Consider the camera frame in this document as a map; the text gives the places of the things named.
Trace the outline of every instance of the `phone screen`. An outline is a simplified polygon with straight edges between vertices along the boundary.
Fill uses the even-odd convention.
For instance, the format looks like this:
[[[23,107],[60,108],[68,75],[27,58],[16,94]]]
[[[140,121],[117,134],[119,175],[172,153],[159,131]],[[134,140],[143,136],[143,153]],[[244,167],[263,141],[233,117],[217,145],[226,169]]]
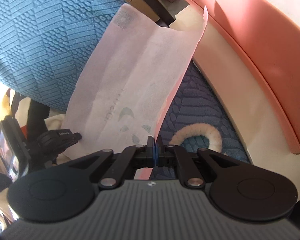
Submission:
[[[0,131],[0,156],[9,176],[15,181],[18,178],[19,161],[10,150],[2,131]]]

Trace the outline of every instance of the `black circular pad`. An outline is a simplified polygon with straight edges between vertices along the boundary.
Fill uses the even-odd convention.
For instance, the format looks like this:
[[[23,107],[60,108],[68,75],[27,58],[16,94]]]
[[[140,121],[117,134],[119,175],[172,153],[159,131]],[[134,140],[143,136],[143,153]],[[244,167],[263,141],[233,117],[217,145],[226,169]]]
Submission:
[[[265,179],[245,179],[238,184],[241,195],[251,199],[266,199],[273,195],[274,186]]]
[[[18,179],[8,190],[14,212],[34,222],[57,222],[85,210],[94,197],[94,189],[84,171],[53,167]]]
[[[255,222],[289,215],[298,193],[286,177],[256,166],[220,169],[210,188],[213,202],[232,217]]]

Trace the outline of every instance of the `beige cloth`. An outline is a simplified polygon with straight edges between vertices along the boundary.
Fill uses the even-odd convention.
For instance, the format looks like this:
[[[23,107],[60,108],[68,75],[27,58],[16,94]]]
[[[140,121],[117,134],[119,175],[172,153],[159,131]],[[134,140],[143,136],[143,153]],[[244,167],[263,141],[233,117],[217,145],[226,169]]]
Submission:
[[[206,24],[179,32],[122,5],[71,96],[63,127],[82,140],[65,155],[76,159],[104,148],[118,153],[156,137]]]

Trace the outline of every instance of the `dark blue textured blanket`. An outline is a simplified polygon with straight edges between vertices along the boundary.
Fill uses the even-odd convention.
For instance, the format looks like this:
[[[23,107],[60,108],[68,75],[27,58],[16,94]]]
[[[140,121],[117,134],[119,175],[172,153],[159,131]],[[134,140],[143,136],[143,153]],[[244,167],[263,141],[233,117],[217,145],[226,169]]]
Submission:
[[[0,0],[0,82],[66,110],[78,77],[124,0]]]

